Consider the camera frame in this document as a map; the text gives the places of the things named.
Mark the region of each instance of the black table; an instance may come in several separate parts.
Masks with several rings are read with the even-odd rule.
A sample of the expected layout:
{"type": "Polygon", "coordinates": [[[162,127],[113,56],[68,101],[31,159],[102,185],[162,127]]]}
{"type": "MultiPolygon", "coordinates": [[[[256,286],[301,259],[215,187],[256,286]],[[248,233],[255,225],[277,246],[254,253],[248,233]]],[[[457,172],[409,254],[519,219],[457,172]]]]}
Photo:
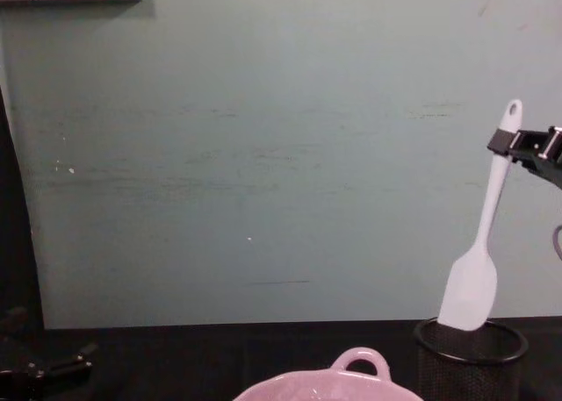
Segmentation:
{"type": "MultiPolygon", "coordinates": [[[[529,339],[522,401],[562,399],[562,318],[502,320],[529,339]]],[[[284,372],[324,369],[348,348],[377,349],[394,382],[415,389],[417,321],[172,326],[48,331],[29,341],[57,357],[95,341],[90,382],[53,401],[230,400],[284,372]]]]}

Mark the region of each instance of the spatula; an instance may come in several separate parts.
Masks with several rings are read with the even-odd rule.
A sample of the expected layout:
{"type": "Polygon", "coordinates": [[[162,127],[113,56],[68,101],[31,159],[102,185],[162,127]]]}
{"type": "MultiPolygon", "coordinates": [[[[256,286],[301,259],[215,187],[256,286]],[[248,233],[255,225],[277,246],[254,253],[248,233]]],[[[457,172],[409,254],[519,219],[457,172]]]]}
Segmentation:
{"type": "MultiPolygon", "coordinates": [[[[521,128],[521,123],[522,103],[513,100],[499,127],[515,133],[521,128]]],[[[510,156],[494,154],[476,240],[469,251],[453,264],[437,319],[439,324],[474,331],[484,325],[492,310],[498,277],[488,253],[488,238],[510,164],[510,156]]]]}

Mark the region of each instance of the mesh pen holder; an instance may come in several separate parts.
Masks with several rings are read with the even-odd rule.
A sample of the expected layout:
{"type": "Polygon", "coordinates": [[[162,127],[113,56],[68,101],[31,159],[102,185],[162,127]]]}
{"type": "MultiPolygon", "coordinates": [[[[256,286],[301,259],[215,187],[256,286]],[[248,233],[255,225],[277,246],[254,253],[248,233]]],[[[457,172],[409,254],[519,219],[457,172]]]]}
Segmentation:
{"type": "Polygon", "coordinates": [[[425,401],[517,401],[529,343],[519,332],[487,321],[466,332],[436,319],[417,325],[418,393],[425,401]]]}

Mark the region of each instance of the wall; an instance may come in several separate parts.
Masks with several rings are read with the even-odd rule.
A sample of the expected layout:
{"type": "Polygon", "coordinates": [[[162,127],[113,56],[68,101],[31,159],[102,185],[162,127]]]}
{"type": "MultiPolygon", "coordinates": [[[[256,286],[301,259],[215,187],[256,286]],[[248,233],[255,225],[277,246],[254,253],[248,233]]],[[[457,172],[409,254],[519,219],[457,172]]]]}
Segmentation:
{"type": "MultiPolygon", "coordinates": [[[[48,327],[418,319],[508,100],[559,123],[562,0],[3,13],[48,327]]],[[[512,170],[494,314],[561,314],[562,193],[512,170]]]]}

